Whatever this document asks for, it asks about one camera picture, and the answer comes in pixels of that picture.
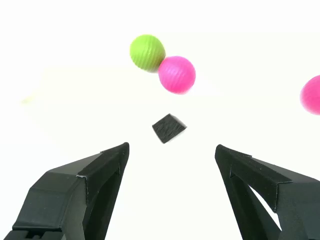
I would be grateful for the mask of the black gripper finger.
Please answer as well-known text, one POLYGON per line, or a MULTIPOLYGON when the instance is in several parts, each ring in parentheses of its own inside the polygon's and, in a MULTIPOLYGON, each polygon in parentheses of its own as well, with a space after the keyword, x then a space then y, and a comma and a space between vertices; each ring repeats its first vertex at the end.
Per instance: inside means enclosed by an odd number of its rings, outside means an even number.
POLYGON ((29 189, 7 240, 104 240, 129 159, 125 142, 47 171, 29 189))
POLYGON ((319 180, 221 144, 215 160, 244 240, 320 238, 319 180))

